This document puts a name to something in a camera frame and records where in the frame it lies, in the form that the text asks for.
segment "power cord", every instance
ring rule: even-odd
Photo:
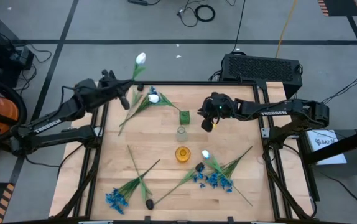
[[[328,104],[332,99],[334,99],[335,97],[346,93],[350,88],[352,88],[352,87],[354,87],[356,85],[357,85],[357,78],[354,81],[352,81],[349,85],[345,86],[343,89],[341,89],[340,91],[335,93],[333,96],[329,96],[328,98],[324,99],[322,101],[322,103]]]
[[[156,1],[155,3],[148,3],[148,6],[155,6],[156,4],[158,4],[160,2],[160,0]]]
[[[234,7],[234,6],[235,6],[235,3],[236,3],[236,0],[234,0],[234,3],[232,3],[232,4],[231,4],[228,0],[226,0],[226,2],[227,2],[230,6],[233,6],[233,7]]]
[[[292,146],[288,146],[287,144],[284,144],[284,146],[288,149],[290,149],[291,151],[293,151],[296,155],[298,155],[300,157],[300,153],[298,152],[298,150],[296,150],[295,148],[293,148]],[[314,198],[312,197],[312,195],[310,194],[311,197],[311,201],[313,202],[314,205],[314,212],[311,214],[311,218],[314,218],[317,215],[317,203],[315,202]]]
[[[238,43],[239,32],[241,31],[241,25],[242,25],[243,12],[244,12],[244,10],[245,10],[245,2],[246,2],[246,0],[243,0],[241,18],[239,19],[238,32],[237,32],[237,34],[236,34],[234,49],[231,51],[231,53],[235,51],[236,44]]]
[[[80,146],[78,146],[75,150],[73,150],[71,153],[69,153],[60,163],[60,165],[58,166],[58,171],[57,171],[57,178],[60,176],[60,171],[62,168],[62,165],[64,164],[64,162],[72,155],[74,155],[75,152],[77,152],[81,147],[83,146],[83,144],[80,144]]]
[[[203,1],[207,1],[207,3],[206,4],[200,4],[200,2],[203,2]],[[187,3],[185,3],[184,7],[181,7],[180,9],[178,9],[178,12],[177,12],[177,16],[180,18],[181,23],[183,25],[185,25],[186,27],[195,27],[198,24],[198,21],[199,21],[199,19],[198,19],[199,15],[198,15],[198,12],[197,12],[198,7],[196,9],[193,9],[193,8],[191,8],[189,6],[190,4],[193,4],[193,3],[199,3],[199,7],[200,6],[209,6],[209,0],[197,0],[197,1],[193,1],[193,2],[190,2],[190,0],[187,0]],[[194,17],[196,19],[195,23],[192,24],[192,25],[191,24],[190,25],[186,24],[184,22],[184,20],[183,20],[183,15],[184,15],[184,13],[185,13],[185,11],[187,9],[189,9],[189,10],[191,10],[193,12],[193,15],[194,15]]]
[[[288,145],[286,145],[286,144],[284,144],[284,146],[287,147],[287,148],[289,148],[289,149],[291,149],[292,151],[294,151],[294,152],[300,157],[300,153],[299,153],[296,149],[294,149],[293,147],[290,147],[290,146],[288,146]],[[313,169],[313,170],[314,170],[314,171],[317,171],[317,172],[320,173],[321,175],[324,175],[324,176],[325,176],[326,178],[328,178],[328,179],[331,179],[331,180],[334,180],[335,182],[338,182],[338,183],[350,194],[350,196],[352,196],[352,197],[357,201],[357,196],[356,196],[353,192],[351,192],[351,191],[348,189],[348,187],[347,187],[344,183],[342,183],[340,180],[337,180],[337,179],[335,179],[335,178],[333,178],[333,177],[330,177],[330,176],[324,174],[323,172],[320,172],[319,170],[315,170],[315,169]],[[314,206],[315,206],[315,211],[314,211],[312,217],[314,217],[314,216],[315,216],[315,213],[317,213],[317,205],[316,205],[314,199],[313,199],[313,202],[314,202]]]
[[[297,0],[294,0],[294,1],[293,1],[292,8],[290,9],[290,12],[289,12],[288,19],[287,19],[286,22],[285,22],[284,29],[283,29],[282,32],[280,33],[279,43],[278,43],[278,48],[277,48],[277,53],[276,53],[276,58],[278,58],[278,53],[279,53],[279,50],[281,49],[281,42],[282,42],[282,39],[284,38],[285,30],[286,30],[286,27],[288,26],[288,23],[289,23],[289,21],[290,21],[290,18],[292,18],[292,14],[293,14],[293,12],[295,11],[296,4],[297,4]]]
[[[40,165],[40,166],[45,166],[45,167],[58,167],[57,165],[49,165],[49,164],[44,164],[41,162],[33,162],[28,158],[27,154],[25,154],[25,159],[26,159],[26,161],[28,161],[29,163],[31,163],[33,165]]]
[[[299,153],[296,149],[294,149],[293,147],[288,146],[288,145],[286,145],[286,144],[284,144],[284,146],[287,147],[288,149],[294,151],[294,152],[296,153],[296,155],[298,155],[298,156],[300,157],[300,153]],[[266,152],[263,152],[263,154],[262,154],[262,158],[263,158],[264,162],[269,162],[269,163],[271,163],[271,162],[276,158],[275,155],[274,155],[274,157],[273,157],[270,161],[268,161],[268,160],[266,159],[266,157],[265,157],[265,153],[266,153]],[[314,218],[314,217],[316,216],[316,214],[317,214],[318,208],[317,208],[317,203],[315,202],[315,200],[314,200],[314,198],[312,197],[312,195],[310,195],[310,197],[311,197],[311,201],[313,202],[313,205],[314,205],[314,212],[311,214],[310,217],[311,217],[311,218]]]
[[[351,192],[351,191],[349,190],[349,188],[348,188],[344,183],[342,183],[340,180],[335,179],[335,178],[333,178],[333,177],[330,177],[330,176],[324,174],[323,172],[320,172],[319,170],[315,170],[315,169],[313,169],[313,170],[314,170],[314,171],[317,171],[318,173],[320,173],[321,175],[325,176],[325,177],[328,178],[328,179],[331,179],[331,180],[333,180],[333,181],[335,181],[335,182],[338,182],[338,183],[347,191],[347,193],[350,194],[350,196],[352,196],[352,197],[357,201],[357,196],[356,196],[353,192]]]
[[[2,35],[3,37],[5,37],[5,38],[8,40],[9,45],[10,45],[10,48],[13,49],[13,50],[15,51],[15,53],[18,54],[18,56],[20,56],[21,58],[24,58],[24,59],[28,60],[28,58],[23,57],[23,56],[20,55],[20,54],[17,52],[17,50],[16,50],[16,47],[23,47],[23,46],[28,45],[28,44],[19,45],[19,46],[14,46],[14,45],[12,44],[10,38],[8,38],[6,35],[4,35],[4,34],[1,33],[1,32],[0,32],[0,35]],[[44,63],[44,62],[48,61],[48,60],[51,58],[51,56],[52,56],[51,51],[49,51],[49,50],[39,50],[39,49],[35,48],[35,46],[33,46],[32,44],[29,44],[29,45],[30,45],[36,52],[40,52],[40,53],[47,52],[47,53],[49,53],[49,56],[48,56],[45,60],[39,60],[39,58],[37,57],[37,55],[34,54],[36,60],[37,60],[39,63]],[[21,79],[22,79],[22,80],[25,80],[25,84],[24,84],[24,86],[23,86],[22,88],[16,89],[16,91],[20,91],[20,93],[19,93],[20,96],[22,96],[22,92],[23,92],[24,90],[26,90],[26,89],[29,88],[29,86],[30,86],[29,82],[30,82],[31,80],[33,80],[33,79],[36,77],[36,75],[37,75],[37,69],[36,69],[36,66],[35,66],[33,63],[32,63],[32,65],[31,65],[31,68],[32,68],[32,67],[34,68],[34,72],[33,72],[33,74],[30,76],[30,78],[26,78],[25,75],[24,75],[24,71],[21,71],[21,76],[22,76]]]

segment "black metal table frame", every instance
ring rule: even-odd
[[[255,102],[260,103],[258,86],[254,82],[238,83],[238,82],[139,81],[139,82],[136,82],[135,85],[138,85],[140,83],[144,84],[144,85],[251,86],[253,88]],[[262,89],[262,93],[263,93],[263,97],[264,97],[264,102],[269,103],[269,97],[268,97],[267,90]],[[109,107],[109,104],[104,105],[103,114],[101,116],[101,128],[103,130],[104,130],[105,124],[106,124],[108,107]],[[91,125],[93,125],[93,126],[96,125],[97,115],[98,115],[98,111],[95,111],[91,118]],[[266,145],[266,140],[262,137],[262,133],[261,133],[261,129],[264,128],[264,121],[263,121],[263,119],[258,119],[258,121],[259,121],[259,127],[260,127],[259,131],[260,131],[260,138],[262,139],[263,151],[265,152],[266,160],[270,161],[271,157],[269,154],[269,148]],[[269,123],[270,127],[274,126],[274,121],[272,120],[271,117],[268,117],[268,123]],[[103,135],[101,136],[101,146],[95,149],[95,155],[94,155],[95,159],[94,159],[93,163],[97,163],[97,164],[99,163],[101,148],[102,148],[102,138],[103,138]],[[90,148],[85,149],[85,155],[83,157],[83,164],[82,164],[81,173],[80,173],[79,185],[83,183],[84,178],[86,176],[88,166],[89,166],[89,161],[90,161],[91,150],[92,149],[90,149]],[[282,183],[286,186],[284,169],[282,166],[281,155],[280,155],[279,150],[275,150],[274,155],[276,157],[275,161],[276,161],[276,169],[277,169],[278,176],[279,176],[280,180],[282,181]],[[97,176],[95,175],[90,182],[90,188],[88,191],[88,198],[87,198],[86,208],[85,208],[85,216],[84,217],[79,216],[79,212],[80,212],[80,208],[81,208],[81,201],[82,201],[82,197],[80,197],[73,209],[73,218],[77,217],[77,218],[79,218],[79,220],[81,218],[83,218],[85,220],[90,219],[91,209],[92,209],[92,204],[93,204],[93,197],[94,197],[94,193],[95,193],[96,179],[97,179]],[[275,219],[275,221],[278,221],[282,217],[281,217],[280,211],[279,211],[279,204],[278,204],[278,199],[277,199],[275,183],[269,176],[268,176],[268,184],[269,184],[269,191],[270,191],[270,196],[271,196],[272,211],[274,214],[274,219]],[[292,211],[290,209],[289,203],[286,201],[286,199],[283,199],[283,200],[284,200],[283,203],[284,203],[285,217],[287,219],[291,220],[292,219]],[[171,221],[157,221],[157,222],[165,223],[165,222],[171,222]],[[144,217],[144,221],[138,221],[138,220],[136,220],[136,221],[135,220],[133,220],[133,221],[132,220],[114,221],[114,223],[117,223],[117,222],[120,222],[120,223],[150,223],[151,218],[146,216],[146,217]],[[250,223],[250,222],[235,222],[233,217],[227,217],[227,222],[228,223]],[[205,222],[190,222],[190,223],[227,223],[227,222],[206,222],[205,221]]]

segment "wooden table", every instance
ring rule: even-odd
[[[240,122],[236,119],[221,120],[211,133],[201,128],[203,118],[196,114],[203,100],[211,92],[225,93],[232,99],[254,101],[251,86],[156,86],[175,106],[189,110],[191,122],[185,126],[188,133],[187,142],[177,142],[175,133],[179,125],[179,111],[169,106],[154,106],[130,120],[118,136],[118,125],[125,119],[119,100],[109,104],[108,119],[104,132],[101,159],[96,181],[91,219],[95,220],[144,220],[149,215],[151,220],[192,220],[192,221],[225,221],[234,217],[235,221],[273,221],[272,203],[267,184],[267,173],[262,159],[262,144],[259,123],[255,121]],[[268,83],[267,89],[271,102],[285,99],[282,83]],[[128,94],[131,101],[132,91]],[[91,115],[72,123],[73,127],[90,124]],[[289,116],[274,117],[275,125],[282,126],[290,122]],[[286,144],[297,149],[295,140],[288,139]],[[148,210],[142,201],[140,187],[135,191],[124,208],[124,215],[108,207],[105,193],[110,193],[137,177],[130,158],[127,145],[130,145],[136,164],[143,173],[156,160],[160,162],[145,176],[144,181],[153,193],[154,201],[158,200],[175,187],[189,169],[202,161],[201,151],[209,150],[220,163],[225,164],[240,156],[250,146],[253,148],[242,158],[235,169],[232,179],[235,186],[250,200],[250,206],[235,190],[226,193],[221,188],[213,189],[206,185],[201,189],[199,183],[189,181],[172,194]],[[78,143],[67,144],[67,156]],[[175,158],[175,150],[187,146],[191,158],[181,164]],[[69,158],[61,169],[50,215],[58,213],[69,201],[78,187],[84,149]],[[288,149],[281,150],[281,158],[289,192],[306,213],[312,213],[310,196],[300,158]],[[284,217],[282,197],[277,190],[280,201],[279,210]],[[81,214],[84,214],[87,192],[83,194]]]

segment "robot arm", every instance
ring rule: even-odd
[[[73,96],[62,103],[58,109],[35,121],[20,126],[13,126],[11,132],[11,150],[15,155],[30,154],[38,148],[78,141],[85,146],[94,147],[98,143],[94,127],[90,125],[63,130],[58,134],[37,136],[38,134],[61,124],[64,121],[75,121],[84,117],[86,112],[93,112],[106,102],[119,98],[122,106],[128,110],[130,104],[126,92],[134,80],[117,80],[114,73],[106,70],[98,86],[92,79],[80,81],[73,90]]]
[[[250,121],[261,116],[292,115],[294,120],[291,123],[270,129],[268,143],[274,149],[282,149],[288,136],[329,125],[329,107],[323,103],[295,99],[259,104],[240,99],[233,101],[226,94],[215,92],[204,100],[198,114],[204,117],[202,128],[208,132],[213,130],[213,125],[218,124],[220,119]]]

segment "clear glass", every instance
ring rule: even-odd
[[[176,138],[179,142],[184,142],[188,140],[188,134],[183,126],[177,128]]]

